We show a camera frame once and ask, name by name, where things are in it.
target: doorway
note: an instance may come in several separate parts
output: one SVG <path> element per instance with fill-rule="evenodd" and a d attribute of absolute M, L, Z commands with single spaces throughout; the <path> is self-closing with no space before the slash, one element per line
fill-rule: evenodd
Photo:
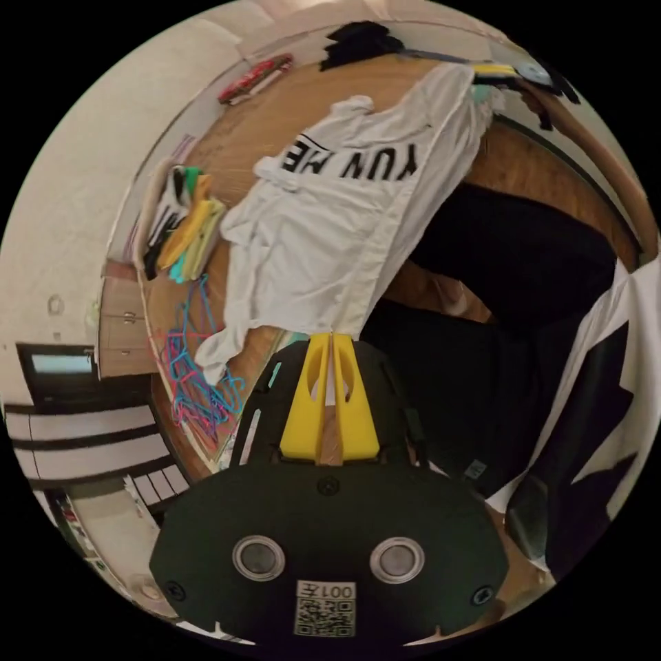
<path fill-rule="evenodd" d="M 108 410 L 145 403 L 149 376 L 99 379 L 93 346 L 17 343 L 23 376 L 39 413 Z"/>

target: yellow cloth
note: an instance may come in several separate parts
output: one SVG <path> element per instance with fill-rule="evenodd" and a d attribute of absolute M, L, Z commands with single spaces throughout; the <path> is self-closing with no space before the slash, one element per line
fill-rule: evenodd
<path fill-rule="evenodd" d="M 211 212 L 211 202 L 206 199 L 209 195 L 210 184 L 210 175 L 203 174 L 198 177 L 193 192 L 191 211 L 182 220 L 179 227 L 167 238 L 158 256 L 159 269 L 169 269 L 175 264 L 200 231 L 202 224 Z"/>
<path fill-rule="evenodd" d="M 216 235 L 218 224 L 220 223 L 220 219 L 225 215 L 227 208 L 218 200 L 212 200 L 211 202 L 213 205 L 211 213 L 205 220 L 197 236 L 193 239 L 188 250 L 186 250 L 186 258 L 181 269 L 181 275 L 184 280 L 197 280 L 199 277 L 198 272 L 204 268 L 206 260 L 204 264 L 200 265 L 200 262 L 204 259 L 205 254 L 208 256 L 208 247 L 213 242 L 213 239 L 218 238 Z"/>

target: black cloth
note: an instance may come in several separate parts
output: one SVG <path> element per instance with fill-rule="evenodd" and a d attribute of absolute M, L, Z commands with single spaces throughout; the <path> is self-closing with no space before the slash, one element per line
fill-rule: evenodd
<path fill-rule="evenodd" d="M 546 204 L 470 184 L 436 212 L 411 260 L 461 280 L 524 334 L 585 314 L 613 283 L 606 237 Z"/>
<path fill-rule="evenodd" d="M 599 232 L 537 202 L 461 185 L 412 260 L 461 280 L 498 324 L 380 301 L 362 340 L 418 410 L 430 460 L 489 497 L 527 466 L 583 315 L 610 288 Z"/>
<path fill-rule="evenodd" d="M 326 46 L 327 57 L 320 63 L 320 71 L 398 53 L 404 48 L 388 28 L 372 21 L 347 23 L 331 32 L 327 39 L 336 43 Z"/>

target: wooden cabinet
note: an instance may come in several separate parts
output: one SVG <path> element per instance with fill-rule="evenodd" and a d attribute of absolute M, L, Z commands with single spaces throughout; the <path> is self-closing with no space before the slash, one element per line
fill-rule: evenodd
<path fill-rule="evenodd" d="M 99 376 L 103 379 L 156 371 L 135 270 L 109 262 L 101 293 Z"/>

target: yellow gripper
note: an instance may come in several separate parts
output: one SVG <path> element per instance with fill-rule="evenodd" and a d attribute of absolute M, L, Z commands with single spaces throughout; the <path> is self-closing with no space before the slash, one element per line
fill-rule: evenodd
<path fill-rule="evenodd" d="M 333 360 L 335 415 L 342 461 L 376 459 L 379 440 L 349 335 L 312 335 L 280 441 L 286 459 L 318 462 L 324 433 L 326 383 Z M 317 384 L 316 397 L 313 389 Z"/>

